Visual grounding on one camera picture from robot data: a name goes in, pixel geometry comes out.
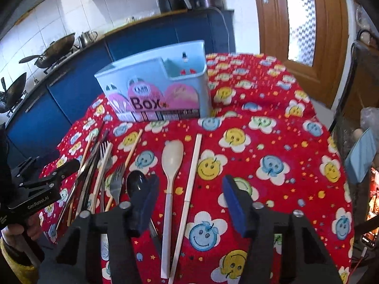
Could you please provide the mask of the person's left hand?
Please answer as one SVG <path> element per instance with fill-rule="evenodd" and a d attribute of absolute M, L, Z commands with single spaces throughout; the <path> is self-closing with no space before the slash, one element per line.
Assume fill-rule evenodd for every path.
<path fill-rule="evenodd" d="M 26 228 L 26 234 L 30 239 L 37 240 L 41 236 L 42 228 L 38 214 L 34 214 L 26 221 Z M 21 224 L 10 224 L 1 230 L 1 234 L 4 241 L 15 248 L 17 245 L 15 237 L 23 234 L 24 230 Z"/>

